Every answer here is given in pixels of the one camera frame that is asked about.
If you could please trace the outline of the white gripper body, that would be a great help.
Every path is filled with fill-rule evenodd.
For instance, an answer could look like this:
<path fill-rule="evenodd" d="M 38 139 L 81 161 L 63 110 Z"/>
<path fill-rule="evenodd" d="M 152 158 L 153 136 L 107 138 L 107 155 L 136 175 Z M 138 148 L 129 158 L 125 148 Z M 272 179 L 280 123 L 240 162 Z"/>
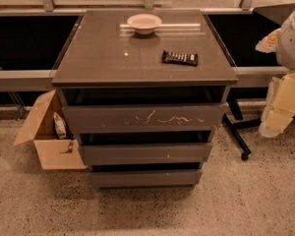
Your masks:
<path fill-rule="evenodd" d="M 295 73 L 273 78 L 268 85 L 265 109 L 259 127 L 265 138 L 284 132 L 295 116 Z"/>

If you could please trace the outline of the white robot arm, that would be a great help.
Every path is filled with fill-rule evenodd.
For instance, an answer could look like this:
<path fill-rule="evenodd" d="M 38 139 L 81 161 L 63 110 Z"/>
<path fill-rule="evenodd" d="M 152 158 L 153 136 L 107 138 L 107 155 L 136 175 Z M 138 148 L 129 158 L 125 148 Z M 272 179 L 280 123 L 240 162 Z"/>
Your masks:
<path fill-rule="evenodd" d="M 259 132 L 263 137 L 274 138 L 284 132 L 295 116 L 295 10 L 279 29 L 258 42 L 256 50 L 274 52 L 277 63 L 289 70 L 268 85 Z"/>

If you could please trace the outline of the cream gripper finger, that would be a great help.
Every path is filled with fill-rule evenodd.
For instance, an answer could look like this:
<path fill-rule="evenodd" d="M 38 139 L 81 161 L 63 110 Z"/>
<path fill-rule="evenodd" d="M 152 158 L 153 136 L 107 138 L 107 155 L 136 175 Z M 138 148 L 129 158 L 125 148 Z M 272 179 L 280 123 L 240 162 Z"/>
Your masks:
<path fill-rule="evenodd" d="M 257 43 L 256 50 L 262 53 L 275 52 L 280 32 L 281 29 L 275 29 L 274 31 L 269 33 Z"/>

